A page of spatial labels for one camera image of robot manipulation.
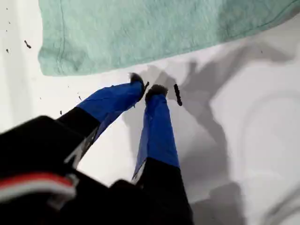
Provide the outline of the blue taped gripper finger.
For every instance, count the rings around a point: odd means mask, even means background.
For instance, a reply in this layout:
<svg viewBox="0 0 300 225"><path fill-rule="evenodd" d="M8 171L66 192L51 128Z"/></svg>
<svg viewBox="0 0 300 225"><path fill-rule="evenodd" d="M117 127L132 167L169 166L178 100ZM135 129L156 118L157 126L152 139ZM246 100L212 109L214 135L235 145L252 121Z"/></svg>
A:
<svg viewBox="0 0 300 225"><path fill-rule="evenodd" d="M148 85L131 73L130 82L97 90L57 120L92 145L123 112L142 99Z"/></svg>
<svg viewBox="0 0 300 225"><path fill-rule="evenodd" d="M182 180L167 92L166 87L155 84L145 96L134 178L154 224L191 225L193 215Z"/></svg>

